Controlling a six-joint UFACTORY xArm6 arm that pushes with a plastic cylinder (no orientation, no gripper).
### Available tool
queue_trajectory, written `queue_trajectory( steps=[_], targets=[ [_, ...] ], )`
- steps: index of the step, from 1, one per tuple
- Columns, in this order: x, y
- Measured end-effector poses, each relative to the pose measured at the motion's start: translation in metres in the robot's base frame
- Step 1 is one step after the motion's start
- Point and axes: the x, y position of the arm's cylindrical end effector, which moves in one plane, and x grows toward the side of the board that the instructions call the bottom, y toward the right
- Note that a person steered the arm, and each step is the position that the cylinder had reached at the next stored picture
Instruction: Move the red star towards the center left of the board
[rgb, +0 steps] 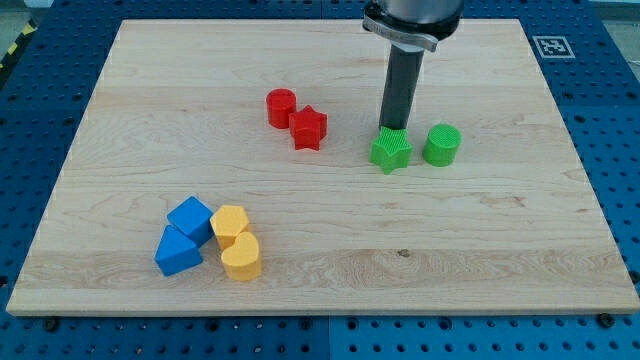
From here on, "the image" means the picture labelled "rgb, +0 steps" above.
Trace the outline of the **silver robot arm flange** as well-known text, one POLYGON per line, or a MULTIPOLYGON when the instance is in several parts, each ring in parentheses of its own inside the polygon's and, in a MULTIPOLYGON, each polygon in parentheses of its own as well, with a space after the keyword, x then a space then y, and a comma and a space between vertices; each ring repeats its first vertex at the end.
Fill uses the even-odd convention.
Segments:
POLYGON ((456 31, 464 7, 464 0, 371 0, 362 27, 404 52, 434 52, 456 31))

